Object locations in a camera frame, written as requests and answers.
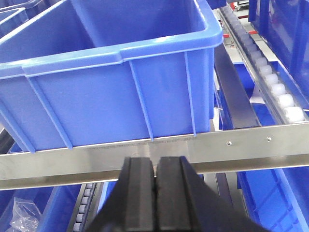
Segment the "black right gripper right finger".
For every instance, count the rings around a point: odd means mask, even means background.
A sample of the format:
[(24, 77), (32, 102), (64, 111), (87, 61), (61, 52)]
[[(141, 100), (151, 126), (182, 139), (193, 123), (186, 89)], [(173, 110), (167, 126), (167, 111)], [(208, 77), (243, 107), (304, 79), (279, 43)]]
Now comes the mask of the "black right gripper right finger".
[(220, 198), (184, 156), (160, 158), (156, 190), (159, 232), (265, 231)]

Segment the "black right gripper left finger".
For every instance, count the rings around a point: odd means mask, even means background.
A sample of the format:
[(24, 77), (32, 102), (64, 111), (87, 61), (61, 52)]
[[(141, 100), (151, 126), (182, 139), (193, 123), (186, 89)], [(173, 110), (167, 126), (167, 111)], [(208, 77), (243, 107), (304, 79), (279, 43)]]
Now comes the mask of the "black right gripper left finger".
[(154, 232), (155, 177), (149, 158), (125, 158), (119, 178), (87, 232)]

